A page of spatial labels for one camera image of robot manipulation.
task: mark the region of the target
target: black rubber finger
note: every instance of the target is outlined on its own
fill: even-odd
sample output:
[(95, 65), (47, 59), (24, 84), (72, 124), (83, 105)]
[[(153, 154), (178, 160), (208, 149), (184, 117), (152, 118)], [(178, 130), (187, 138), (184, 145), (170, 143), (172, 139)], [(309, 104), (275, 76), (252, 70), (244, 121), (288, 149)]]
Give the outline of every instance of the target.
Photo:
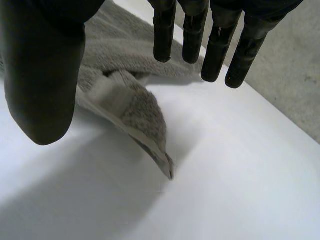
[(182, 57), (186, 63), (195, 64), (199, 59), (208, 9), (209, 4), (199, 15), (185, 15), (183, 24), (184, 31)]
[(172, 0), (172, 5), (168, 10), (154, 10), (154, 58), (166, 63), (171, 58), (171, 48), (174, 39), (175, 18), (177, 0)]
[(36, 144), (54, 143), (73, 118), (84, 26), (73, 25), (66, 36), (30, 1), (1, 0), (0, 28), (10, 113)]
[(188, 16), (198, 16), (208, 7), (210, 0), (178, 0), (184, 13)]
[(231, 40), (238, 25), (242, 9), (228, 9), (211, 2), (214, 21), (203, 62), (201, 77), (213, 83), (220, 74)]
[(225, 84), (228, 87), (237, 89), (243, 84), (265, 39), (266, 37), (255, 40), (246, 38), (244, 34), (241, 35), (238, 47), (236, 48), (225, 77)]
[(253, 64), (268, 32), (274, 29), (279, 21), (265, 21), (245, 14), (245, 24), (240, 41), (235, 50), (225, 84), (233, 89), (239, 88)]

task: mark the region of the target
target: white surface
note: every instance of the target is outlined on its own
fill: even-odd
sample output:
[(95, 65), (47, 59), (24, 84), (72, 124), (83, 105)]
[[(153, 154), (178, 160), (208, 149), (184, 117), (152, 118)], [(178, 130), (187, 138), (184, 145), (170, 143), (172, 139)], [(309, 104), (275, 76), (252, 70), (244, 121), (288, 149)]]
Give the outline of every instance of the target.
[(214, 84), (151, 80), (172, 182), (129, 137), (81, 110), (63, 140), (33, 144), (1, 81), (0, 239), (320, 239), (320, 146), (247, 84), (224, 86), (226, 71)]

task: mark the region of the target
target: concrete floor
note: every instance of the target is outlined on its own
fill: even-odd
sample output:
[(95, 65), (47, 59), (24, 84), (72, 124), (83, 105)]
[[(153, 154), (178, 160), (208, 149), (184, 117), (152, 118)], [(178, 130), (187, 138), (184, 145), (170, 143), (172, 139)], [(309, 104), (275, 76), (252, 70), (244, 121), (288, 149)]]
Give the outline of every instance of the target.
[[(246, 82), (320, 143), (320, 1), (304, 1), (271, 31)], [(176, 23), (184, 13), (178, 7)], [(203, 45), (213, 25), (208, 14)], [(244, 26), (244, 14), (234, 34), (225, 64), (229, 65)]]

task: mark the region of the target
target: gray towel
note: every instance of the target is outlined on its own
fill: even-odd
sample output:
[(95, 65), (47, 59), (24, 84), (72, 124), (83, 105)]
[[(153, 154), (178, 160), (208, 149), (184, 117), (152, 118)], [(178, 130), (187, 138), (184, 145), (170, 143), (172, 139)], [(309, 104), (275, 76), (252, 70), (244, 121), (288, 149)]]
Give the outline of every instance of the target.
[(156, 61), (153, 27), (112, 1), (106, 1), (85, 28), (76, 103), (129, 134), (173, 179), (174, 163), (166, 152), (166, 122), (144, 80), (149, 75), (199, 75), (203, 59), (194, 65), (185, 63), (182, 46), (174, 41), (171, 60)]

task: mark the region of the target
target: finger tip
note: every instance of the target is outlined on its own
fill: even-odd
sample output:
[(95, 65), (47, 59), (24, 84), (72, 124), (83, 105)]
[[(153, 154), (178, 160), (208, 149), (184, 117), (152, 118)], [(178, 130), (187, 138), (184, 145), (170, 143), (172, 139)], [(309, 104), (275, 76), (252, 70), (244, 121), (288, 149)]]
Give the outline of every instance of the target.
[(201, 78), (202, 80), (208, 82), (208, 83), (214, 83), (217, 81), (219, 75), (216, 74), (209, 74), (209, 72), (202, 70), (201, 72)]
[(31, 141), (40, 146), (47, 146), (59, 141), (66, 135), (72, 119), (44, 122), (42, 124), (33, 122), (21, 124), (16, 119), (15, 121)]
[(231, 89), (238, 89), (241, 87), (243, 81), (235, 81), (228, 74), (225, 76), (225, 85)]

